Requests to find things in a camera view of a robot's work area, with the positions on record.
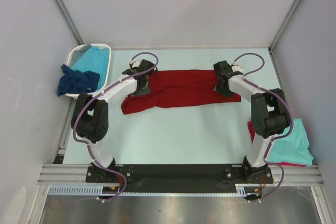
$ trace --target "laundry basket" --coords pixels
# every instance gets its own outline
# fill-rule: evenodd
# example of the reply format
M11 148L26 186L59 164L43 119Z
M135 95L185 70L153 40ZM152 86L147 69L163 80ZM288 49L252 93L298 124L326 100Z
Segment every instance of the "laundry basket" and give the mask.
M68 57L68 60L67 60L67 63L66 63L66 65L67 65L68 67L71 67L71 66L74 64L74 62L73 62L73 60L72 60L72 56L74 55L73 52L76 51L76 50L79 50L79 49L82 48L83 46L85 46L85 45L77 46L77 47L75 47L75 48L70 52L69 57ZM110 48L108 45L106 45L106 44L91 44L91 46L93 46L93 47L98 47L99 49L108 48L108 49L109 49L109 52L110 52L110 53L109 53L109 62L108 62L108 66L107 66L107 69L106 69L106 78L105 78L105 82L104 82L103 87L102 87L101 89L99 89L99 90L96 90L95 92L88 93L88 94L92 94L93 96L95 96L95 95L98 94L100 91L102 91L102 90L106 87L106 85L107 85L107 79L108 79L108 76L109 76L110 63L111 63L111 48ZM74 99L77 99L77 97L78 97L79 94L66 93L65 95L66 95L67 97L72 97L72 98L74 98Z

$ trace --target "turquoise cloth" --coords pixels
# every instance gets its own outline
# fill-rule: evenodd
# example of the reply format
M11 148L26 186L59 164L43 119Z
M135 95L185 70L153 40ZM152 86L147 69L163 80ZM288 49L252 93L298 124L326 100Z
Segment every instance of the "turquoise cloth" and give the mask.
M285 129L282 135L289 131L289 127ZM294 119L294 127L292 133L279 140L276 140L269 154L269 162L272 163L291 163L299 165L312 165L313 156L310 154L309 141L303 127L302 119Z
M81 72L92 71L98 73L100 78L97 90L99 90L105 83L109 55L110 50L108 48L99 49L98 47L91 47L71 66L71 69Z

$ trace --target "work surface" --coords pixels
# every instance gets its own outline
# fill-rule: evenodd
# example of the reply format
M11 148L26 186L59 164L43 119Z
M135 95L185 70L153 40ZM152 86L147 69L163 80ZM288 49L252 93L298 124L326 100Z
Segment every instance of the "work surface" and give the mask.
M235 58L246 52L260 54L265 66L249 79L266 88L278 88L279 82L265 49L181 49L144 50L159 58L159 70L213 69L213 64ZM138 50L113 51L110 83L129 67L130 59ZM144 59L154 61L151 56ZM255 56L245 56L237 61L245 72L261 65ZM109 110L109 131L103 141L108 141L111 152L119 164L220 164L241 163L251 146L247 130L250 104L209 104L185 108L151 108L124 115L119 101ZM91 158L87 148L69 136L64 164L88 164Z

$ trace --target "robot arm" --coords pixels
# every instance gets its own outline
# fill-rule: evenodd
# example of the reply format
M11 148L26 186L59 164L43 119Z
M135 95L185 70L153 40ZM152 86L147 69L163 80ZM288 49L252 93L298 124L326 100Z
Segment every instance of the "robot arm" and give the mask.
M137 96L150 93L149 76L153 71L136 77L131 76L144 72L153 66L154 64L147 60L132 62L130 68L125 70L119 78L119 80L123 81L117 81L107 86L105 90L108 91L94 100L78 122L76 133L87 142L89 150L91 150L93 156L96 158L96 162L104 167L109 167L114 160L109 151L110 148L107 145L107 141L102 141L109 127L108 110L117 101L124 99L130 94ZM73 126L79 113L91 99L92 95L88 94L80 94L78 96L71 120L72 128L74 128Z
M239 65L229 65L227 61L214 64L218 78L215 90L222 95L231 97L234 93L241 95L251 103L251 120L256 136L251 149L244 158L243 165L250 175L266 168L265 160L272 148L271 139L281 134L290 125L290 117L284 105L269 93L260 90L244 81L243 68ZM272 92L285 100L281 89Z
M146 71L153 65L147 60L133 62L130 69L122 73L120 80L125 79L126 76ZM246 177L263 172L267 167L265 159L267 159L270 151L270 140L282 133L290 124L288 112L275 97L268 93L260 93L258 89L244 82L242 67L231 66L226 61L221 61L214 64L214 69L218 78L215 87L217 92L227 97L237 93L251 103L251 119L256 137L249 153L244 158L243 166L247 171ZM148 79L152 72L111 84L110 87L106 88L108 91L97 98L80 118L76 133L87 141L96 161L104 167L109 167L114 160L112 154L108 151L107 141L102 141L109 126L109 106L129 94L136 96L150 93ZM283 92L280 89L272 91L284 99ZM78 97L71 127L74 126L79 112L91 98L92 96L88 94L81 94ZM269 112L269 106L273 107L274 110Z

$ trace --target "red garment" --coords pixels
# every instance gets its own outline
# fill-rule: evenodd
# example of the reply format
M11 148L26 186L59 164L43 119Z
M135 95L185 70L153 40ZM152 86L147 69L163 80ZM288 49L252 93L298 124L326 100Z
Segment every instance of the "red garment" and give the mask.
M251 141L253 143L254 136L256 135L256 132L254 131L254 128L252 126L252 122L251 121L247 123L247 127L248 127L248 132L250 133L250 136L251 136ZM305 165L290 164L290 163L286 163L286 162L281 162L281 163L278 163L278 164L279 165L289 165L289 166L305 167Z
M151 93L132 97L121 104L124 114L140 112L154 106L161 108L198 106L211 103L240 102L234 94L227 98L214 91L217 77L214 70L168 70L150 76Z

